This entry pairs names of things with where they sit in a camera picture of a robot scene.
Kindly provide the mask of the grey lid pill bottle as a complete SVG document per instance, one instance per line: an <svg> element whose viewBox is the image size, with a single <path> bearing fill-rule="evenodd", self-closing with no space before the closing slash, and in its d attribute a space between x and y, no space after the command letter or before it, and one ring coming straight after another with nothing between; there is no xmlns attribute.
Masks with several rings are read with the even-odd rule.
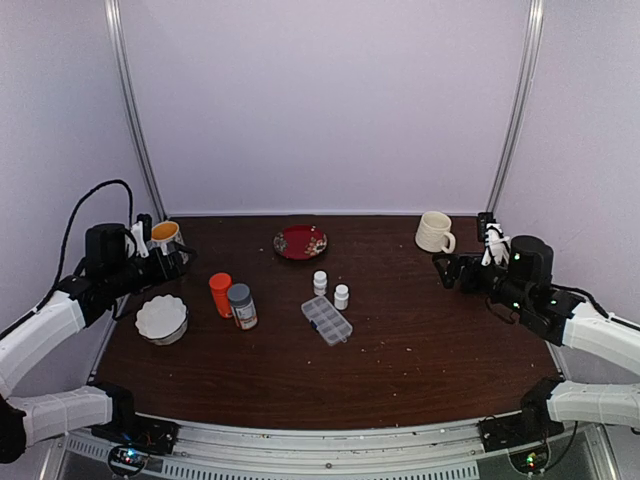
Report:
<svg viewBox="0 0 640 480"><path fill-rule="evenodd" d="M241 330L251 330L258 324L256 307L248 285L233 284L227 291L227 299L236 325Z"/></svg>

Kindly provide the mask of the white pill bottle front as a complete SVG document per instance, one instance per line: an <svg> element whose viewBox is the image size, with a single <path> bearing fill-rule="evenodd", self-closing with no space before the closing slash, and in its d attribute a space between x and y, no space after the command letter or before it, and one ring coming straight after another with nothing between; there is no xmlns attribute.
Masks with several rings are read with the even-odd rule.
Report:
<svg viewBox="0 0 640 480"><path fill-rule="evenodd" d="M345 284L339 284L334 290L334 306L340 311L344 311L348 308L349 303L349 287Z"/></svg>

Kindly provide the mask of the clear plastic pill organizer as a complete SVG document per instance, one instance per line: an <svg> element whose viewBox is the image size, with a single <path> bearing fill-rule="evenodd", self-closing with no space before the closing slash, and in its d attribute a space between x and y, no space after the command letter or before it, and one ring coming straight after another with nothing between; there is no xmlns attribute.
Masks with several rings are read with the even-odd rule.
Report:
<svg viewBox="0 0 640 480"><path fill-rule="evenodd" d="M329 346L346 343L353 332L348 320L324 296L304 302L301 311L311 327Z"/></svg>

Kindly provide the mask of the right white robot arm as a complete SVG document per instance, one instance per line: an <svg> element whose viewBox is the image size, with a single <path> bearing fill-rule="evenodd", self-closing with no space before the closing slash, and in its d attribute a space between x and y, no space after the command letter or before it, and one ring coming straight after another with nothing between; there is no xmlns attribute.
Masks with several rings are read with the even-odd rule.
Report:
<svg viewBox="0 0 640 480"><path fill-rule="evenodd" d="M481 293L489 307L509 310L544 341L580 350L632 373L639 371L638 325L608 313L588 292L552 281L553 249L529 235L487 239L483 254L438 253L432 262L443 286ZM546 437L566 421L639 427L635 385L581 384L544 378L527 392L513 419L519 440Z"/></svg>

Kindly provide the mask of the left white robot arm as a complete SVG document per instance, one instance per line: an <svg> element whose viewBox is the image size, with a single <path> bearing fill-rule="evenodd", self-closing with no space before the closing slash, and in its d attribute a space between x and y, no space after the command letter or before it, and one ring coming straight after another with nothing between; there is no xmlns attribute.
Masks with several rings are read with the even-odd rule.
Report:
<svg viewBox="0 0 640 480"><path fill-rule="evenodd" d="M117 302L184 275L197 257L171 240L148 247L142 221L131 228L98 224L85 233L85 255L73 274L55 282L43 301L1 334L1 461L16 461L28 447L69 431L93 428L112 442L169 453L163 435L135 412L132 393L110 383L91 384L48 396L17 398L21 379L66 339L91 326Z"/></svg>

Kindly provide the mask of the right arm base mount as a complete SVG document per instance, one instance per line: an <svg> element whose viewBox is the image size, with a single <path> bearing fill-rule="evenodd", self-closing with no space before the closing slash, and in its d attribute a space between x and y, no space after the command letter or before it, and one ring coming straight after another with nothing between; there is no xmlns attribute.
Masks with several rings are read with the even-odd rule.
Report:
<svg viewBox="0 0 640 480"><path fill-rule="evenodd" d="M537 382L520 400L520 411L506 416L485 417L478 423L486 452L510 449L529 443L544 443L564 432L562 422L550 418L546 402L563 379L546 377Z"/></svg>

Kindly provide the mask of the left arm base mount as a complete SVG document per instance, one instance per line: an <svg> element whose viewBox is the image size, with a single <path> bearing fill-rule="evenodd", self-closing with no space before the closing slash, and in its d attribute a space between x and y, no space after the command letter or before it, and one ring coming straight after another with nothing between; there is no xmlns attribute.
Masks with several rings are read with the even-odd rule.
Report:
<svg viewBox="0 0 640 480"><path fill-rule="evenodd" d="M129 445L144 453L163 456L173 452L179 431L177 423L139 415L133 393L126 388L109 382L93 382L90 386L104 392L112 406L106 424L90 427L93 436Z"/></svg>

